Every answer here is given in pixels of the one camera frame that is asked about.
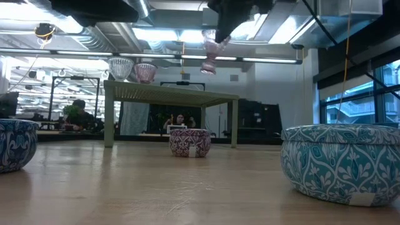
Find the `pink glass candle holder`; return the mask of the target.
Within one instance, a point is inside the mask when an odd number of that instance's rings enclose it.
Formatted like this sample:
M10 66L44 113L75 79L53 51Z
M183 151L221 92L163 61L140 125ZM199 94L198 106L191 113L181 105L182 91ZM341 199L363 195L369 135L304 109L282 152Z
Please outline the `pink glass candle holder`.
M138 63L134 65L134 73L138 83L151 84L154 81L158 67L149 63Z
M204 74L216 75L216 58L231 40L231 37L228 36L221 43L216 43L214 40L215 34L215 30L202 30L204 48L206 50L206 59L202 63L200 72Z

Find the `green perforated metal shelf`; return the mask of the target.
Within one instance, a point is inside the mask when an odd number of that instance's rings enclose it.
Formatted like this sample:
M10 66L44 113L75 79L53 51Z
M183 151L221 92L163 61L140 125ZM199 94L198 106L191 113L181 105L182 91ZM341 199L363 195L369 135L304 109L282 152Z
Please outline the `green perforated metal shelf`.
M114 144L114 102L148 103L170 106L187 106L201 109L201 127L206 127L206 109L212 106L232 103L231 147L238 143L238 100L234 94L209 91L195 91L174 87L154 86L121 81L104 81L104 147Z

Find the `dark blue patterned candle tin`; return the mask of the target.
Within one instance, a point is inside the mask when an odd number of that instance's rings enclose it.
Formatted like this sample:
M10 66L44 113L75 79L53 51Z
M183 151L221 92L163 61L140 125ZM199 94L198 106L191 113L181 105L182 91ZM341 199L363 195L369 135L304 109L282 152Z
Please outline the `dark blue patterned candle tin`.
M39 124L22 119L0 119L0 174L22 169L35 155Z

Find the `background potted plant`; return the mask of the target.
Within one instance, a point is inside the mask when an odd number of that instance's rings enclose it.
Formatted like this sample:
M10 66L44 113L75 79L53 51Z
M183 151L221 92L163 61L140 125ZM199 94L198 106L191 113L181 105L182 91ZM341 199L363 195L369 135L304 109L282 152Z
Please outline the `background potted plant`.
M80 108L75 105L68 105L64 107L63 113L67 116L68 119L72 119L79 115Z

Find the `black cabinet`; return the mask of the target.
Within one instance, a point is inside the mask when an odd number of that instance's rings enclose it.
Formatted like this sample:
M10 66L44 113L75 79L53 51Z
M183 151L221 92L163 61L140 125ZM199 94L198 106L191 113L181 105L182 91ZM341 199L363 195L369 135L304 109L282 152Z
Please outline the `black cabinet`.
M238 102L238 138L280 138L283 129L278 104L240 99Z

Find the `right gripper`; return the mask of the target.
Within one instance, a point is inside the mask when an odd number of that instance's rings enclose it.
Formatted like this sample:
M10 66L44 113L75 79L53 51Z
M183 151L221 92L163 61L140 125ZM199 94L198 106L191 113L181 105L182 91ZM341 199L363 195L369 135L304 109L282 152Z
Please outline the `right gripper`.
M256 6L262 12L268 12L274 4L274 0L209 0L208 8L217 12L218 22L215 34L215 42L223 42L243 22L247 20L247 14Z

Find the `white framed screen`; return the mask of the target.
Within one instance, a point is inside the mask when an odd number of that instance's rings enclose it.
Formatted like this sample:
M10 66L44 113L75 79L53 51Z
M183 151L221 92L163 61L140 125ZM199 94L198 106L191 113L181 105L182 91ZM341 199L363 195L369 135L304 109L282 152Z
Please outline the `white framed screen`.
M167 133L170 134L173 130L176 129L187 129L186 125L167 125Z

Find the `black aluminium table frame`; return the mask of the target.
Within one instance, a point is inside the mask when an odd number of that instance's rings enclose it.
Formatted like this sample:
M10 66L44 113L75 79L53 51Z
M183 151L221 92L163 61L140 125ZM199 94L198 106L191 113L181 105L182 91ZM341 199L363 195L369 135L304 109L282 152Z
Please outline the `black aluminium table frame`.
M37 134L40 143L55 142L55 141L75 141L75 140L103 140L104 134ZM120 136L114 137L115 141L142 141L142 142L157 142L167 143L167 136ZM237 139L237 144L253 144L253 145L281 145L283 141L280 138L272 139Z

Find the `silver round ceiling duct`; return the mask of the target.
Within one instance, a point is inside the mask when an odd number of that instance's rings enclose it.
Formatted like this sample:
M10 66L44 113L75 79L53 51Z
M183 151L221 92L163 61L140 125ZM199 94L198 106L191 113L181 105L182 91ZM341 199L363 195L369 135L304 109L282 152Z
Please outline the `silver round ceiling duct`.
M128 5L134 8L138 14L140 19L144 19L150 14L150 5L148 0L125 0Z

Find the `teal patterned candle tin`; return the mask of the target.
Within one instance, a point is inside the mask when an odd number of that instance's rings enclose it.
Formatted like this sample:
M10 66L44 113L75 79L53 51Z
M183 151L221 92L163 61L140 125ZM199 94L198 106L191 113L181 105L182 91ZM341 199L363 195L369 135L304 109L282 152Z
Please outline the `teal patterned candle tin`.
M350 206L386 206L400 196L400 129L313 124L281 133L281 167L293 188Z

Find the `black linear ceiling light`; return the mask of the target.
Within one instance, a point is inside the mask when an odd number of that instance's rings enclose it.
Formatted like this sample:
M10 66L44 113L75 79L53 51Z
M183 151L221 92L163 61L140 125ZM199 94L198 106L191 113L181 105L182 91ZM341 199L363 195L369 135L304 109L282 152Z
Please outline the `black linear ceiling light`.
M53 49L19 49L0 47L0 56L27 56L42 58L88 58L107 59L112 57L124 58L149 58L149 59L188 59L205 60L206 56L188 54L148 54L148 53L124 53L124 52L91 52L91 51L62 51ZM271 63L271 64L302 64L302 59L278 59L268 57L232 57L217 56L217 61L241 62L241 63Z

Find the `pale hanging curtain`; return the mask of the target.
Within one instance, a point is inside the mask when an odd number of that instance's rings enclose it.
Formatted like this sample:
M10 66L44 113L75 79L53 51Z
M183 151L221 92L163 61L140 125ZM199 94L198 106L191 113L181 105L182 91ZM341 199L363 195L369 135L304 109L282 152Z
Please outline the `pale hanging curtain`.
M123 102L120 134L138 136L147 131L150 105L140 102Z

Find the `clear glass candle holder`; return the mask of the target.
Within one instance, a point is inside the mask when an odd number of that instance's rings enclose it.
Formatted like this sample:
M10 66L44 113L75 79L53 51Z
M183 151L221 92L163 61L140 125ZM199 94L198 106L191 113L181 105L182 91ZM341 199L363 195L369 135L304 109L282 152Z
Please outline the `clear glass candle holder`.
M113 78L116 81L125 81L133 69L134 61L125 57L111 57L108 64Z

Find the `purple patterned candle tin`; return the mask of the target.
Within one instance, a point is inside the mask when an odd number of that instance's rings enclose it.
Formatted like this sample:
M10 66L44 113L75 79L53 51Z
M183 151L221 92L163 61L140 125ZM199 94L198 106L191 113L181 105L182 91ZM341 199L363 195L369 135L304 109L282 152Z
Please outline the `purple patterned candle tin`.
M169 134L169 147L175 157L205 158L210 150L211 136L205 129L174 129Z

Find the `person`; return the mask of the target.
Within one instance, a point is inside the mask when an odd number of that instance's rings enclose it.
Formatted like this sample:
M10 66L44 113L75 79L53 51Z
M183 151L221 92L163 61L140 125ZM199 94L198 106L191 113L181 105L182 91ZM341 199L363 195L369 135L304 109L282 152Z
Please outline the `person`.
M168 119L163 126L163 129L167 129L169 125L183 125L185 124L188 128L195 128L196 122L193 117L186 119L182 114L179 114L176 119Z
M73 131L92 130L95 126L94 116L85 111L86 102L81 99L75 100L71 105L78 106L80 113L77 117L68 119L66 117L65 122L67 126L71 126Z

